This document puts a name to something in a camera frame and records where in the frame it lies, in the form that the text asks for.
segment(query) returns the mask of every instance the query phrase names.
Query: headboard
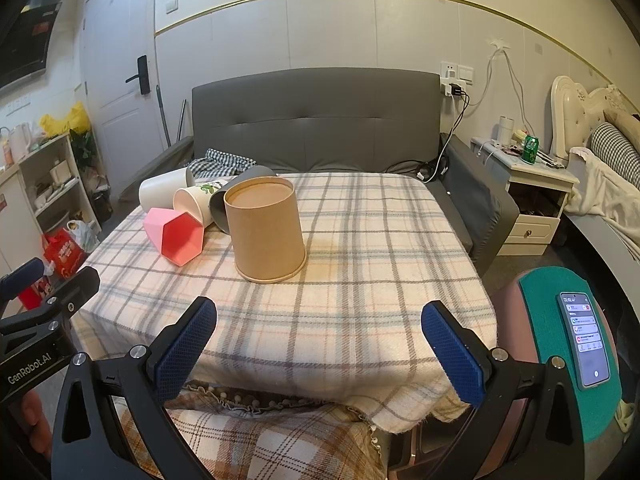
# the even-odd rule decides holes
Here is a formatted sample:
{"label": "headboard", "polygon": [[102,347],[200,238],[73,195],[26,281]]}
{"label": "headboard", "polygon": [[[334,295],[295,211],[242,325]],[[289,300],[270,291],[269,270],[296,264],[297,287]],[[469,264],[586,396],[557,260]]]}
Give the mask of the headboard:
{"label": "headboard", "polygon": [[561,75],[551,87],[551,118],[554,128],[551,155],[569,160],[569,150],[583,146],[587,138],[605,121],[603,110],[625,110],[622,95],[614,85],[587,93],[580,83]]}
{"label": "headboard", "polygon": [[193,89],[194,153],[215,148],[282,172],[383,172],[437,156],[441,101],[439,76],[410,70],[299,68],[215,81]]}

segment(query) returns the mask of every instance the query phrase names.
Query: brown plaid blanket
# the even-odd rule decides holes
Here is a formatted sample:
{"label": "brown plaid blanket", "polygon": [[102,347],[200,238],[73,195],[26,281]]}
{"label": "brown plaid blanket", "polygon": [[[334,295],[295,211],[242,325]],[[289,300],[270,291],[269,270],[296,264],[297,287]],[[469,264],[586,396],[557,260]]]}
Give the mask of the brown plaid blanket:
{"label": "brown plaid blanket", "polygon": [[175,267],[146,238],[138,208],[87,260],[102,284],[72,318],[82,346],[92,358],[124,354],[207,296],[218,325],[193,379],[330,400],[391,433],[429,413],[459,416],[465,405],[422,335],[422,307],[441,300],[489,348],[495,314],[431,193],[396,174],[286,177],[309,255],[299,274],[245,281],[215,227],[202,254]]}
{"label": "brown plaid blanket", "polygon": [[[116,410],[139,466],[162,478],[123,399]],[[383,480],[371,429],[338,404],[256,415],[183,392],[165,404],[178,431],[216,480]]]}

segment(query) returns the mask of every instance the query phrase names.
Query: can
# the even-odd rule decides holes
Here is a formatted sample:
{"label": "can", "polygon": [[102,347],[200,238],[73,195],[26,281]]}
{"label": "can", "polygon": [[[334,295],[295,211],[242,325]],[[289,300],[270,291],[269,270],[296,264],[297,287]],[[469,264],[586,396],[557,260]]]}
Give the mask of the can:
{"label": "can", "polygon": [[522,160],[527,164],[535,164],[539,145],[540,142],[537,137],[527,134],[523,142]]}

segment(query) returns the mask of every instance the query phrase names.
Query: door handle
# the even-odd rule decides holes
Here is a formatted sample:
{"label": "door handle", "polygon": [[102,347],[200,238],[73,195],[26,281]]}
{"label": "door handle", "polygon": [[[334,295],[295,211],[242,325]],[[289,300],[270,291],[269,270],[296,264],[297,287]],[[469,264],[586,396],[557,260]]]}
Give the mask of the door handle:
{"label": "door handle", "polygon": [[140,93],[142,95],[147,95],[151,93],[151,86],[149,84],[149,70],[146,66],[146,56],[140,56],[138,58],[138,73],[136,75],[132,75],[128,79],[125,79],[125,83],[130,83],[134,79],[138,79],[140,82]]}

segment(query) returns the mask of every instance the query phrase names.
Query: gold trim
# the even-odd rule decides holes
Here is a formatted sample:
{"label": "gold trim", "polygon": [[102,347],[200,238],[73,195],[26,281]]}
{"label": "gold trim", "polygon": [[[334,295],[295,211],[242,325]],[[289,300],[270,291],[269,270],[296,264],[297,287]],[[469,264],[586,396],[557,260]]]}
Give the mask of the gold trim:
{"label": "gold trim", "polygon": [[[229,2],[228,4],[222,4],[222,5],[219,5],[217,7],[211,7],[210,9],[203,10],[202,12],[198,12],[197,14],[194,14],[193,16],[188,16],[186,18],[183,18],[179,22],[172,23],[171,25],[167,25],[166,27],[163,27],[163,28],[157,30],[156,33],[155,33],[155,37],[157,38],[160,34],[163,34],[164,32],[172,30],[172,28],[178,27],[179,25],[183,25],[184,23],[190,22],[191,20],[196,20],[197,18],[201,18],[202,16],[206,16],[207,14],[211,14],[211,13],[217,12],[219,10],[228,9],[229,7],[235,7],[235,6],[238,6],[240,4],[245,4],[245,3],[248,3],[248,2],[254,2],[254,1],[256,1],[256,0],[236,0],[234,2]],[[490,7],[487,7],[487,6],[484,6],[484,5],[481,5],[481,4],[477,4],[475,2],[470,2],[469,0],[448,0],[448,1],[456,2],[458,4],[468,5],[468,6],[471,6],[471,7],[475,7],[476,9],[485,10],[486,12],[490,12],[492,14],[495,14],[496,16],[500,16],[501,18],[505,18],[506,20],[510,20],[510,22],[517,23],[518,25],[521,25],[523,27],[528,28],[529,30],[532,30],[536,34],[539,34],[543,38],[547,38],[549,41],[555,43],[557,46],[565,49],[572,56],[577,57],[581,62],[583,62],[585,65],[587,65],[589,68],[591,68],[594,72],[596,72],[601,78],[603,78],[609,84],[612,84],[611,79],[609,79],[607,76],[605,76],[600,70],[598,70],[591,63],[589,63],[586,59],[584,59],[582,56],[580,56],[580,54],[578,54],[576,51],[570,49],[565,44],[563,44],[560,41],[556,40],[556,38],[551,37],[550,35],[546,34],[545,32],[542,32],[541,30],[539,30],[539,29],[537,29],[535,27],[532,27],[528,23],[525,23],[522,20],[514,18],[513,16],[509,16],[508,14],[505,14],[504,12],[500,12],[500,10],[495,10],[495,9],[492,9]],[[622,96],[627,101],[629,101],[631,103],[631,100],[622,91],[620,91],[620,93],[622,94]]]}

